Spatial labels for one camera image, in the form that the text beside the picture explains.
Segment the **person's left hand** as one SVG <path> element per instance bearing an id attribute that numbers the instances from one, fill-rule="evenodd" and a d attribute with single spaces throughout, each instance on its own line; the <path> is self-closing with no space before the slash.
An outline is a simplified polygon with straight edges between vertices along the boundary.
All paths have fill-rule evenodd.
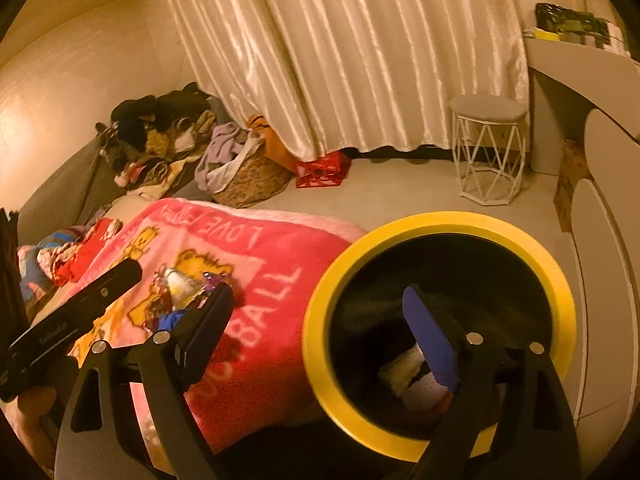
<path id="1" fill-rule="evenodd" d="M 11 428 L 32 458 L 43 467 L 52 469 L 55 446 L 41 426 L 40 419 L 53 408 L 55 388 L 38 386 L 21 393 L 3 408 Z"/>

